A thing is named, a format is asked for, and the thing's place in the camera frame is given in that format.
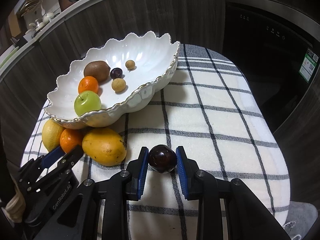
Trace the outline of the green apple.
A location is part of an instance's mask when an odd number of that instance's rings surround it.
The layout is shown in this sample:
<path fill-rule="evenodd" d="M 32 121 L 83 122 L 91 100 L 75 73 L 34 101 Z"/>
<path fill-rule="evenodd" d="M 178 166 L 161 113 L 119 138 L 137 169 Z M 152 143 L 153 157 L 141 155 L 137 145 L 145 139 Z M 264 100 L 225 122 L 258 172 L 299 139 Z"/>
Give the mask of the green apple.
<path fill-rule="evenodd" d="M 87 112 L 98 111 L 101 109 L 101 100 L 97 93 L 86 90 L 80 93 L 74 101 L 74 110 L 77 116 Z"/>

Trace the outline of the orange mandarin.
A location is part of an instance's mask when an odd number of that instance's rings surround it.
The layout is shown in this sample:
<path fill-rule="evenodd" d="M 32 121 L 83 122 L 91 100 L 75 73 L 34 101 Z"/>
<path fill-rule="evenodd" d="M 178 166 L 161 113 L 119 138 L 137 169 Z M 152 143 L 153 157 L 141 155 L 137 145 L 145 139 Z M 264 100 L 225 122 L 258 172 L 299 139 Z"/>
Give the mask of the orange mandarin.
<path fill-rule="evenodd" d="M 83 134 L 78 129 L 66 128 L 60 137 L 60 146 L 65 154 L 71 152 L 76 146 L 81 146 L 83 140 Z"/>
<path fill-rule="evenodd" d="M 78 93 L 81 94 L 84 91 L 92 91 L 98 93 L 99 91 L 99 82 L 93 76 L 86 76 L 79 82 Z"/>

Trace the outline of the tan longan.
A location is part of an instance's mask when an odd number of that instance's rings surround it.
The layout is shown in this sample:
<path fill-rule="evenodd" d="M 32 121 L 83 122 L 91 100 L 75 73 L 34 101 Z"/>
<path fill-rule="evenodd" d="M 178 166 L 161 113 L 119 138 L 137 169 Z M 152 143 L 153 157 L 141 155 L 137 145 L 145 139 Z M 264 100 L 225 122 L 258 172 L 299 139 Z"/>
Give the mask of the tan longan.
<path fill-rule="evenodd" d="M 125 62 L 125 66 L 126 66 L 126 68 L 127 68 L 128 70 L 134 70 L 135 67 L 136 67 L 136 64 L 135 64 L 135 62 L 134 62 L 133 60 L 127 60 L 127 61 Z"/>
<path fill-rule="evenodd" d="M 116 93 L 120 93 L 126 88 L 126 82 L 124 79 L 115 79 L 112 81 L 111 86 Z"/>

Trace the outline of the brown kiwi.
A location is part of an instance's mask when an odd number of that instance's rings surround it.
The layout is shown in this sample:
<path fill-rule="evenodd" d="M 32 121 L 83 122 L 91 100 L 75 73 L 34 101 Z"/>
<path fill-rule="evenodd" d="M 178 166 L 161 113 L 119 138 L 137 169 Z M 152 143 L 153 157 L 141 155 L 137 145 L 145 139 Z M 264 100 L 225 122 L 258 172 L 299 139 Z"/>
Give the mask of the brown kiwi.
<path fill-rule="evenodd" d="M 110 74 L 110 66 L 105 61 L 92 61 L 84 68 L 84 76 L 92 76 L 98 82 L 104 82 Z"/>

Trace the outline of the dark plum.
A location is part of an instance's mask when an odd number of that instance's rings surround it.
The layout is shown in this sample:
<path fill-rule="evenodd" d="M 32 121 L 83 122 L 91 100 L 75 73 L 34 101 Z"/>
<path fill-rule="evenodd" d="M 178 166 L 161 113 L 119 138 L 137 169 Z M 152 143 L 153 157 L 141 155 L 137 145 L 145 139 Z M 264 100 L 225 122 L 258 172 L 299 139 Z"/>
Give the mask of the dark plum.
<path fill-rule="evenodd" d="M 160 144 L 149 151 L 148 163 L 158 173 L 169 173 L 177 165 L 177 156 L 167 145 Z"/>
<path fill-rule="evenodd" d="M 123 77 L 123 70 L 121 68 L 113 68 L 110 71 L 110 77 L 112 80 L 121 79 Z"/>

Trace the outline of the yellow lemon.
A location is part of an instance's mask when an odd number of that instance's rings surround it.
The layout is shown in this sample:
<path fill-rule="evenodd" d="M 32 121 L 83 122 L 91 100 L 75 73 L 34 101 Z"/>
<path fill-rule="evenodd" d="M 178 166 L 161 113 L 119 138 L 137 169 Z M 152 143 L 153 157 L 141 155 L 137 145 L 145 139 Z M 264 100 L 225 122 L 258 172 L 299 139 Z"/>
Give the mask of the yellow lemon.
<path fill-rule="evenodd" d="M 56 149 L 60 145 L 60 137 L 64 127 L 60 126 L 52 119 L 49 119 L 42 129 L 42 143 L 48 152 Z"/>

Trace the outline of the yellow mango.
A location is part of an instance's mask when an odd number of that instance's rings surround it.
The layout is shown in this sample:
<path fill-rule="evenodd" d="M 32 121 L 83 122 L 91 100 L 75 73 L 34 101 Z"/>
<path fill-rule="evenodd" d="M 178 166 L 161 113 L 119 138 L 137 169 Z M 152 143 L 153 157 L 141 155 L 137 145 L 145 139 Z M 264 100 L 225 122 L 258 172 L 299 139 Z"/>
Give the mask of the yellow mango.
<path fill-rule="evenodd" d="M 103 166 L 119 165 L 127 154 L 124 139 L 107 127 L 94 128 L 87 132 L 82 140 L 82 149 Z"/>

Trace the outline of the checkered white grey cloth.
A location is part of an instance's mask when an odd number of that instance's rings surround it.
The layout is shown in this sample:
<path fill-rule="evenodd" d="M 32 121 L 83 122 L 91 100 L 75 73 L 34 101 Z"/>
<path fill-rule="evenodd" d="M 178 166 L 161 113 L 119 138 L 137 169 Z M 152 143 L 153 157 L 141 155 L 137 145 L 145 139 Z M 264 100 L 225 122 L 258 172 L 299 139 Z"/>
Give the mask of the checkered white grey cloth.
<path fill-rule="evenodd" d="M 318 227 L 316 208 L 290 201 L 290 180 L 283 155 L 236 66 L 218 53 L 182 45 L 172 80 L 137 112 L 127 111 L 112 128 L 127 144 L 127 161 L 142 146 L 182 145 L 187 156 L 218 180 L 242 179 L 275 215 L 292 239 L 312 239 Z M 150 170 L 137 185 L 145 189 L 139 204 L 125 203 L 133 174 L 120 175 L 126 163 L 105 167 L 84 157 L 74 171 L 93 180 L 92 193 L 129 216 L 138 239 L 192 238 L 196 202 L 183 200 L 178 176 Z"/>

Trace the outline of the white scalloped ceramic bowl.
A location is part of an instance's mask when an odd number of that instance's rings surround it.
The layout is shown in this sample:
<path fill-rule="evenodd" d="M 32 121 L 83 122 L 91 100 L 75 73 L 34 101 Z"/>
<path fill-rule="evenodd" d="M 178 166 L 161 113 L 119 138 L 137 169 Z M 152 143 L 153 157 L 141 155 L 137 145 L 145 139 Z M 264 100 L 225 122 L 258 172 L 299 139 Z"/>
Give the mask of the white scalloped ceramic bowl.
<path fill-rule="evenodd" d="M 173 42 L 168 33 L 111 38 L 103 47 L 89 49 L 57 78 L 44 111 L 65 128 L 109 126 L 123 114 L 143 109 L 169 84 L 179 49 L 180 42 Z"/>

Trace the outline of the white teapot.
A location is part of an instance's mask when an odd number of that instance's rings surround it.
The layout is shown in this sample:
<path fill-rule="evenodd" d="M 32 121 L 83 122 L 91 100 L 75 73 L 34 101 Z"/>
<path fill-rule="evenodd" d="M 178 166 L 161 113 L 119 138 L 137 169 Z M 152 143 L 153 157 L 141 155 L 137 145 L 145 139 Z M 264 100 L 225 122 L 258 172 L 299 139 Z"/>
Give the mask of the white teapot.
<path fill-rule="evenodd" d="M 50 21 L 52 21 L 54 18 L 54 14 L 52 12 L 48 12 L 43 15 L 42 22 L 44 25 L 47 25 Z"/>

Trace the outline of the green energy label sticker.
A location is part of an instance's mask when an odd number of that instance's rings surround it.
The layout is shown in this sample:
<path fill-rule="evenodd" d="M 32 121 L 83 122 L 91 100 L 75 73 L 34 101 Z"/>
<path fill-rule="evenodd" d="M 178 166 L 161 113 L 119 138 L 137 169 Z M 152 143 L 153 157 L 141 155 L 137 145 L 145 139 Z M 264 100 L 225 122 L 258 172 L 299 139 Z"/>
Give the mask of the green energy label sticker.
<path fill-rule="evenodd" d="M 318 62 L 318 55 L 308 48 L 299 70 L 299 74 L 307 83 L 310 82 L 313 73 L 316 71 Z"/>

